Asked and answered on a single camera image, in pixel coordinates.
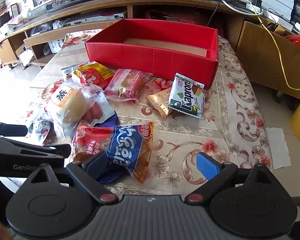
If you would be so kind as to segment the blue red spicy snack bag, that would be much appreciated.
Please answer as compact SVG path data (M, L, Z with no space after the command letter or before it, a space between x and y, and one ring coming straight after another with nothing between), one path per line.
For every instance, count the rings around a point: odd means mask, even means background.
M152 153L154 124L91 127L80 123L73 140L72 159L84 162L105 153L110 164L125 167L143 183Z

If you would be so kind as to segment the sausage vacuum pack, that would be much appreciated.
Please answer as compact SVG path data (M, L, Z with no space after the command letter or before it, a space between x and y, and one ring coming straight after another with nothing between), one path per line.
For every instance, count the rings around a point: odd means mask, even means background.
M100 93L93 106L83 116L81 122L92 127L113 127L119 124L119 118L105 95Z

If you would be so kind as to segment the clear bag bread bun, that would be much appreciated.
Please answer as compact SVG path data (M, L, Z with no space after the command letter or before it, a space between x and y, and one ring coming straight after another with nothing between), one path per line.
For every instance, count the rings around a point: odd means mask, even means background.
M77 124L102 92L103 89L94 84L76 82L64 82L55 90L46 111L59 140L73 136Z

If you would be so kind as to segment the Kaprons white wafer packet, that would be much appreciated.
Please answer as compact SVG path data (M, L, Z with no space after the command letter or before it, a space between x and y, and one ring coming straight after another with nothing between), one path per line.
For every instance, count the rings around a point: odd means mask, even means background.
M204 100L204 85L202 83L179 73L175 74L168 99L170 109L202 119Z

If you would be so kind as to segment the gold foil snack packet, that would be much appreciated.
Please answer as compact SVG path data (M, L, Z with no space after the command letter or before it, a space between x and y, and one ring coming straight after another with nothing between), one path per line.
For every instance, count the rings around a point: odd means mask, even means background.
M168 100L170 97L171 88L167 88L155 94L147 96L147 100L154 107L155 110L162 116L168 116L171 109L168 107Z

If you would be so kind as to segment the red yellow snack packet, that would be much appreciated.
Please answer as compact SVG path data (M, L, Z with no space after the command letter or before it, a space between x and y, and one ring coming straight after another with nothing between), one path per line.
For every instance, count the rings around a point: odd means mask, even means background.
M80 64L72 73L72 79L77 83L93 84L106 89L114 77L114 72L98 62Z

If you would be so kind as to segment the floral table cloth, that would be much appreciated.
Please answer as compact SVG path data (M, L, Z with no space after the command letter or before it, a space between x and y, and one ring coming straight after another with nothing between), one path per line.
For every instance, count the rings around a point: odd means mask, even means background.
M205 92L203 117L179 112L161 116L147 101L170 85L153 78L143 87L137 101L110 105L122 125L152 121L155 142L147 179L135 181L130 175L108 184L122 194L180 194L206 182L198 170L198 154L204 152L216 161L230 161L240 168L262 163L273 168L268 135L254 90L228 40L219 38L219 67L212 87Z

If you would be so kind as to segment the white paper on floor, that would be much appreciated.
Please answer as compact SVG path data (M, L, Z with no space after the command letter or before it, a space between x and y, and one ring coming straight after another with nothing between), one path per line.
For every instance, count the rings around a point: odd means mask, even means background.
M279 168L289 167L291 161L283 129L267 127L266 131L273 160L273 169L277 170Z

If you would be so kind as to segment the pink cake snack packet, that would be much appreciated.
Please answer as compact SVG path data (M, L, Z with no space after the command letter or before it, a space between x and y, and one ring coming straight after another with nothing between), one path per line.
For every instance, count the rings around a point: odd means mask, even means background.
M138 101L143 86L153 77L152 73L132 69L118 69L104 90L108 100Z

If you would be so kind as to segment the wooden TV cabinet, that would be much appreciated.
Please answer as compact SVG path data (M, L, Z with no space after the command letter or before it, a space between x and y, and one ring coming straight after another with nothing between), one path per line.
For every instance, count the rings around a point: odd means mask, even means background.
M33 51L31 64L46 65L51 56L45 56L44 46L47 42L60 40L67 33L80 30L105 28L114 21L101 21L95 23L83 23L75 26L64 27L47 31L34 37L30 36L31 29L37 25L63 20L71 16L92 12L112 12L122 9L127 12L128 18L146 18L149 11L170 12L186 20L192 16L200 25L217 28L236 46L242 31L244 21L257 22L253 16L242 15L229 9L223 3L207 0L94 0L73 5L56 12L47 12L26 22L11 34L0 39L0 64L19 63L17 53L23 46Z

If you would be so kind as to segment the red cardboard box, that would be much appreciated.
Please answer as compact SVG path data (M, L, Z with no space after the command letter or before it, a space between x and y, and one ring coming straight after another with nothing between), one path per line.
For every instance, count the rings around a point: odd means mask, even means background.
M217 29L182 22L122 19L85 42L90 61L173 80L180 73L210 89L219 64Z

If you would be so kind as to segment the wooden side box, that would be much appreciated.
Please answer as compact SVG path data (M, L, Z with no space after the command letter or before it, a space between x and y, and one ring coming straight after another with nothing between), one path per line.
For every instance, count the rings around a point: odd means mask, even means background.
M245 21L235 53L250 81L300 98L300 47Z

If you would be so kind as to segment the silver DVD player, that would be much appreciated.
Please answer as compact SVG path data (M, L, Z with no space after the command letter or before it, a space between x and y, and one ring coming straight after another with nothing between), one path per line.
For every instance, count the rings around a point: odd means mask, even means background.
M119 12L117 14L112 15L96 15L96 16L79 16L77 18L67 18L65 22L62 24L62 27L69 27L74 25L79 25L83 23L91 23L91 22L101 22L101 21L114 21L121 20L127 16L127 12Z

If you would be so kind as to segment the white power strip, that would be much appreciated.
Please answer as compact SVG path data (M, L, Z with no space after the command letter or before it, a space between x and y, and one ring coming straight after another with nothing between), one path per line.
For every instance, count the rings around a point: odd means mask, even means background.
M256 12L257 14L261 14L262 16L272 20L276 24L282 25L288 31L293 30L294 25L290 23L290 20L286 19L283 15L280 15L274 10L259 8L255 5L251 5L250 3L246 4L246 8L250 11Z

